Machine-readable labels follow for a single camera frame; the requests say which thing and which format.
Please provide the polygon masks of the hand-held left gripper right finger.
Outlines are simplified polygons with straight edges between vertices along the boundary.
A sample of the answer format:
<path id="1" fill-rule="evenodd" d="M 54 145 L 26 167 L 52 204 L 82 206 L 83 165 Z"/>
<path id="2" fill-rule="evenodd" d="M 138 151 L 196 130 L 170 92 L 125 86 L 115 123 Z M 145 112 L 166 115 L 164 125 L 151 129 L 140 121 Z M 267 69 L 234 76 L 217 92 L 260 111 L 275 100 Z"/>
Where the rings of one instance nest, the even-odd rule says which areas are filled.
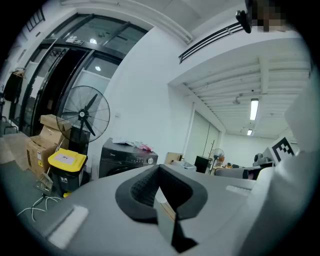
<path id="1" fill-rule="evenodd" d="M 208 200 L 202 184 L 165 164 L 158 167 L 158 184 L 177 220 L 195 218 Z"/>

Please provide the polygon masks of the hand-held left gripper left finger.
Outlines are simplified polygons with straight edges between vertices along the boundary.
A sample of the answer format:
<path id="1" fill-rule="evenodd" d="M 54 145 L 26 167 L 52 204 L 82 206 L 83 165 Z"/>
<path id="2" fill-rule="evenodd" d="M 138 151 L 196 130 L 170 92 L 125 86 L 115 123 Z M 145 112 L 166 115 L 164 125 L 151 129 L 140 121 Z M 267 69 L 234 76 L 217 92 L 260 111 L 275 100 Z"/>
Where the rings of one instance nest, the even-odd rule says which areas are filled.
<path id="1" fill-rule="evenodd" d="M 140 223 L 157 224 L 154 208 L 156 193 L 160 187 L 159 166 L 154 165 L 124 181 L 115 192 L 119 208 L 130 219 Z"/>

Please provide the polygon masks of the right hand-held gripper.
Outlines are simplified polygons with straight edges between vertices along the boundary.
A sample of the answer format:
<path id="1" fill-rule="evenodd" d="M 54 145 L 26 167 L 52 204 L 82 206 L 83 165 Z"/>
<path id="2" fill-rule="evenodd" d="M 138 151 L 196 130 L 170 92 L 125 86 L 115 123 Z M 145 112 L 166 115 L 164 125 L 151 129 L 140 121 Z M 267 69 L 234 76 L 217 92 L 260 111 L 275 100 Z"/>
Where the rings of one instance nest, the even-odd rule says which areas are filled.
<path id="1" fill-rule="evenodd" d="M 282 137 L 271 144 L 271 146 L 268 146 L 263 153 L 257 153 L 254 156 L 252 166 L 238 168 L 220 167 L 215 169 L 214 175 L 256 181 L 263 169 L 275 167 L 281 161 L 293 157 L 294 155 L 295 151 L 287 138 Z"/>

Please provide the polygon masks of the black washing machine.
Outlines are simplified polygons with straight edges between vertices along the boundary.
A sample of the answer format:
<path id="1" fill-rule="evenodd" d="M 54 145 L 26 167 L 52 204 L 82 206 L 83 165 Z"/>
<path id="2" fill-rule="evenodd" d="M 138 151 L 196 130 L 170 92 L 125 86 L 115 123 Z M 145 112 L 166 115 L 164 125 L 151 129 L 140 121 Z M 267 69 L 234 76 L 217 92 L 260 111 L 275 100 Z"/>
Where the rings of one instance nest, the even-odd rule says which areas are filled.
<path id="1" fill-rule="evenodd" d="M 98 177 L 104 178 L 132 169 L 155 165 L 157 161 L 158 155 L 155 152 L 124 143 L 114 143 L 110 137 L 102 147 Z"/>

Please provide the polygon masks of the black framed glass door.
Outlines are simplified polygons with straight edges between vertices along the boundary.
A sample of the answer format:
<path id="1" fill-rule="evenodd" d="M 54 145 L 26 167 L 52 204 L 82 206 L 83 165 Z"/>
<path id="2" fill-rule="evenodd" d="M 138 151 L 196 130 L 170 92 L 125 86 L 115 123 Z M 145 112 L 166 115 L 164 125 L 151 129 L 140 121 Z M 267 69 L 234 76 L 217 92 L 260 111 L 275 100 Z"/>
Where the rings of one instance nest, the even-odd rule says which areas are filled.
<path id="1" fill-rule="evenodd" d="M 19 68 L 18 94 L 9 120 L 18 132 L 39 134 L 40 116 L 56 114 L 69 88 L 87 85 L 104 92 L 125 56 L 147 33 L 130 21 L 76 13 L 46 36 Z"/>

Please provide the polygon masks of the clear plastic storage box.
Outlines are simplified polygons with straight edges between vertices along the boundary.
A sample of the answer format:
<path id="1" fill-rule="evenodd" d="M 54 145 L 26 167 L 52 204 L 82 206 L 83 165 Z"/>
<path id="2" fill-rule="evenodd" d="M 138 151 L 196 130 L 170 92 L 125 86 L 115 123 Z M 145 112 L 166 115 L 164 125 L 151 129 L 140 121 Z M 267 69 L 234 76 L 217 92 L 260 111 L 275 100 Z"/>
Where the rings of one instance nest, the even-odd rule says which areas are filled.
<path id="1" fill-rule="evenodd" d="M 189 171 L 192 171 L 192 172 L 195 172 L 197 170 L 197 167 L 182 160 L 182 161 L 178 161 L 178 160 L 174 160 L 172 163 L 172 165 L 174 166 L 177 166 L 179 168 L 182 168 L 184 170 L 189 170 Z"/>

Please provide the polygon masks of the black cabinet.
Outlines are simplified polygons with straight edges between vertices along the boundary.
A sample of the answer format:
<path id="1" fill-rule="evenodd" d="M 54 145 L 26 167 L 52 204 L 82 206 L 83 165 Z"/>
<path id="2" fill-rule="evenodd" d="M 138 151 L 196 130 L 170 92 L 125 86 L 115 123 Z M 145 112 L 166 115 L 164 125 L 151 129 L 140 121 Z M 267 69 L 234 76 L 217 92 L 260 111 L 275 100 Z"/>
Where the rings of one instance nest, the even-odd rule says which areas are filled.
<path id="1" fill-rule="evenodd" d="M 196 167 L 196 172 L 205 174 L 207 170 L 211 167 L 211 163 L 211 158 L 197 156 L 194 163 L 194 166 Z"/>

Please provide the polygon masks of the light wooden box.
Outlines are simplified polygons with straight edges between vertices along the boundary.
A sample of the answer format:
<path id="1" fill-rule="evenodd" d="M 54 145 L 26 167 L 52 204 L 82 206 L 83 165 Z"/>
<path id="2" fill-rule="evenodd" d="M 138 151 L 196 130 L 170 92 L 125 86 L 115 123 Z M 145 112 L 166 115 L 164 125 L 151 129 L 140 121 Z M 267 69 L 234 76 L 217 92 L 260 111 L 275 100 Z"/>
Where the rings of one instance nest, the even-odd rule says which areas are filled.
<path id="1" fill-rule="evenodd" d="M 181 161 L 183 159 L 184 159 L 184 155 L 182 153 L 168 152 L 164 163 L 166 165 L 171 165 L 174 161 Z"/>

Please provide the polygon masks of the small standing fan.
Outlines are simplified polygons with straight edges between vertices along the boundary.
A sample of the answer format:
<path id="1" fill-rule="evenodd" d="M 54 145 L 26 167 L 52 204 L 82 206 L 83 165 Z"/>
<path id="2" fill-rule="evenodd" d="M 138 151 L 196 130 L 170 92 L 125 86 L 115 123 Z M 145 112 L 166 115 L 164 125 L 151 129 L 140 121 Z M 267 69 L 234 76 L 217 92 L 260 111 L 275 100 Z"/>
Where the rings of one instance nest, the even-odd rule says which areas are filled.
<path id="1" fill-rule="evenodd" d="M 209 158 L 212 159 L 213 167 L 220 167 L 225 161 L 225 153 L 221 148 L 216 148 L 210 152 Z"/>

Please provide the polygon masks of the wooden coat rack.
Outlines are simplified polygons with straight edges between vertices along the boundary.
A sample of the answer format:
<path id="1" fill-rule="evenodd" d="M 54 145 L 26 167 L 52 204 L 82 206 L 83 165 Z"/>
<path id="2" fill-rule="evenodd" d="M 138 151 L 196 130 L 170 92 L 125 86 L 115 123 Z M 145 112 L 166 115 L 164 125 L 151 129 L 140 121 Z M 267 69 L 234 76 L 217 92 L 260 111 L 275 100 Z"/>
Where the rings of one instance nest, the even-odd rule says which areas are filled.
<path id="1" fill-rule="evenodd" d="M 207 141 L 205 144 L 205 148 L 204 148 L 204 152 L 203 152 L 203 157 L 207 158 L 207 159 L 211 159 L 211 153 L 214 150 L 214 146 L 215 146 L 215 140 L 213 141 Z"/>

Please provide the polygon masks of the pink patterned cloth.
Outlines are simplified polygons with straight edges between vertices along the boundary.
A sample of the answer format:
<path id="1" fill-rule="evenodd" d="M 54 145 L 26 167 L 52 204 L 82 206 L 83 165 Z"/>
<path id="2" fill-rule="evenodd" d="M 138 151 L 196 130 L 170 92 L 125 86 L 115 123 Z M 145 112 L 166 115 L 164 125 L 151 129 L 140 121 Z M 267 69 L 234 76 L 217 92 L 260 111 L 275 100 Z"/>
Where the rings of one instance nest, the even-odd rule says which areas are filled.
<path id="1" fill-rule="evenodd" d="M 141 150 L 145 150 L 145 151 L 149 151 L 149 152 L 153 152 L 153 148 L 143 142 L 140 142 L 140 141 L 135 141 L 134 142 L 134 146 L 138 149 L 141 149 Z"/>

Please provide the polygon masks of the checkered white cloth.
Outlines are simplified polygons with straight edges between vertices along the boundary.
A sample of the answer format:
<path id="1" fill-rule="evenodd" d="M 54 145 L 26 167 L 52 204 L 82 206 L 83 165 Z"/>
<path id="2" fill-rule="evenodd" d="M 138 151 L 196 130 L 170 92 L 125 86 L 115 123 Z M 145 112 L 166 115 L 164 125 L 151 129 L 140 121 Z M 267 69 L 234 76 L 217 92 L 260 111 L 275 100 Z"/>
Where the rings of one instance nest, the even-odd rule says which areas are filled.
<path id="1" fill-rule="evenodd" d="M 123 145 L 129 145 L 131 147 L 134 147 L 135 144 L 129 140 L 127 140 L 126 138 L 122 138 L 122 137 L 113 137 L 111 139 L 111 141 L 114 143 L 114 144 L 123 144 Z"/>

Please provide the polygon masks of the black bin with yellow lid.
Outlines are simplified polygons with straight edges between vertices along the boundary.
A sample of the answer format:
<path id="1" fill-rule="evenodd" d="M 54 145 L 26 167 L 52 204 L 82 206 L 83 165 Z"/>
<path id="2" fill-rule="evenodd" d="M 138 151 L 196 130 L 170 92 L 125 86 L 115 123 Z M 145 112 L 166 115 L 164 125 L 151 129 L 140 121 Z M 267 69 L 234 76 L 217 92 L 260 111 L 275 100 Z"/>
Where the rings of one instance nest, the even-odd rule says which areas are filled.
<path id="1" fill-rule="evenodd" d="M 60 197 L 66 198 L 90 180 L 85 171 L 88 156 L 60 148 L 48 158 L 53 186 Z"/>

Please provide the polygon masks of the grey dustpan with broom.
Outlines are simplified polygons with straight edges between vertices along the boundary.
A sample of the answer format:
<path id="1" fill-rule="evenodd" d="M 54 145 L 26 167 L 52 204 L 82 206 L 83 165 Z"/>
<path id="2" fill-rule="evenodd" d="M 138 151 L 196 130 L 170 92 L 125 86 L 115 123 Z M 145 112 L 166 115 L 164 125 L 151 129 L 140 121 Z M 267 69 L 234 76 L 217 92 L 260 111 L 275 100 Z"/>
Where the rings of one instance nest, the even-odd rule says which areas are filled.
<path id="1" fill-rule="evenodd" d="M 51 195 L 53 190 L 54 182 L 52 180 L 50 169 L 51 168 L 49 167 L 46 172 L 42 172 L 34 184 L 34 187 L 45 195 Z"/>

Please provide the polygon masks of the large black floor fan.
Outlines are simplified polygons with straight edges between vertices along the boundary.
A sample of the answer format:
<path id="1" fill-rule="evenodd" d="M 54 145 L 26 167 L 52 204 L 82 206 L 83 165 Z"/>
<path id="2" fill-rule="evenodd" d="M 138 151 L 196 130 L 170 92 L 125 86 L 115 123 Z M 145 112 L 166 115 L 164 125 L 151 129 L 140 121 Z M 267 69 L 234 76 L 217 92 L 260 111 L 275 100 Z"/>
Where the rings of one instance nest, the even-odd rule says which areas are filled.
<path id="1" fill-rule="evenodd" d="M 69 141 L 88 144 L 97 140 L 110 122 L 110 106 L 97 89 L 80 85 L 68 90 L 56 111 L 57 127 Z"/>

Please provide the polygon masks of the medium cardboard box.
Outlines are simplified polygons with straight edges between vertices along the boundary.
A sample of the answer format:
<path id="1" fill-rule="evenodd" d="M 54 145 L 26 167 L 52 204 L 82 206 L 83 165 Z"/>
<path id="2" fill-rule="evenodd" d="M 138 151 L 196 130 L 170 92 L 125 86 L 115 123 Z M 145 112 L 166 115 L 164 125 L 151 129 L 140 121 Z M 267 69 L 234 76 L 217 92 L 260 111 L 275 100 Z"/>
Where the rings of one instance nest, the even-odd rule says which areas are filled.
<path id="1" fill-rule="evenodd" d="M 67 150 L 69 148 L 69 140 L 65 138 L 60 130 L 44 125 L 40 135 L 46 140 L 54 143 L 56 146 Z"/>

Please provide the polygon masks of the large cardboard box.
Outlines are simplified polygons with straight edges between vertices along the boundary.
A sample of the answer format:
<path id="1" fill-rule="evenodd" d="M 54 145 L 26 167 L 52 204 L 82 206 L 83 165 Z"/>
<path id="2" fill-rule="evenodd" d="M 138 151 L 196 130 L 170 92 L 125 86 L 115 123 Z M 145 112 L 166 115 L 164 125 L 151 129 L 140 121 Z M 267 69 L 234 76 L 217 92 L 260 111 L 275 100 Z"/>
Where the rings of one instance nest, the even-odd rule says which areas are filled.
<path id="1" fill-rule="evenodd" d="M 55 153 L 57 144 L 40 136 L 32 136 L 26 140 L 26 156 L 29 169 L 39 178 L 47 173 L 50 164 L 48 158 Z"/>

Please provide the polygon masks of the small cardboard box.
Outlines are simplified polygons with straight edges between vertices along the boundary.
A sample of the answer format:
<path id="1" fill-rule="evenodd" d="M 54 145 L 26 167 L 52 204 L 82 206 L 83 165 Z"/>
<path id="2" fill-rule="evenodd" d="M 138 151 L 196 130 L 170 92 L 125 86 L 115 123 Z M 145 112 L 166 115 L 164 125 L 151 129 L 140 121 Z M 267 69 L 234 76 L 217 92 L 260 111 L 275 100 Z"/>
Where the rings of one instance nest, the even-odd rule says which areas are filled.
<path id="1" fill-rule="evenodd" d="M 68 131 L 72 128 L 72 124 L 68 120 L 62 119 L 53 114 L 41 115 L 40 123 L 61 132 Z"/>

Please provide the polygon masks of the black ceiling air vent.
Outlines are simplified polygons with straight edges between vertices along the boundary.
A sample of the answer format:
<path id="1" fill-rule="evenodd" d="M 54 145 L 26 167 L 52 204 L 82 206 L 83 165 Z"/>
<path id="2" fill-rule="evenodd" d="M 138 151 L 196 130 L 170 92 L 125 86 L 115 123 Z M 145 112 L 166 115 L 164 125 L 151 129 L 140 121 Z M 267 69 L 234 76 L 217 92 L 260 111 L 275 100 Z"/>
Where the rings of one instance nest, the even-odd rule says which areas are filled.
<path id="1" fill-rule="evenodd" d="M 201 39 L 191 47 L 189 47 L 187 50 L 185 50 L 178 58 L 179 58 L 179 63 L 181 64 L 183 61 L 188 59 L 189 57 L 193 56 L 203 48 L 219 41 L 222 40 L 226 37 L 232 36 L 238 32 L 244 31 L 244 28 L 239 22 L 233 23 L 231 25 L 228 25 L 210 35 L 207 37 Z"/>

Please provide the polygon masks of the black jacket on hanger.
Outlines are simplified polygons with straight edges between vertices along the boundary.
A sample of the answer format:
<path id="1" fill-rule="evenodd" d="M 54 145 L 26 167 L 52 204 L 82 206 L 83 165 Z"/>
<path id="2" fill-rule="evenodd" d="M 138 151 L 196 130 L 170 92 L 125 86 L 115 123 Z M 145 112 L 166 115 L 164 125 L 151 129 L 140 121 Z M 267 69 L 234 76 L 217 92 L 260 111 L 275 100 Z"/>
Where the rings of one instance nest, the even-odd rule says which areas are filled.
<path id="1" fill-rule="evenodd" d="M 5 84 L 3 97 L 6 101 L 16 104 L 22 90 L 22 83 L 25 79 L 25 68 L 16 68 L 10 73 L 10 76 Z"/>

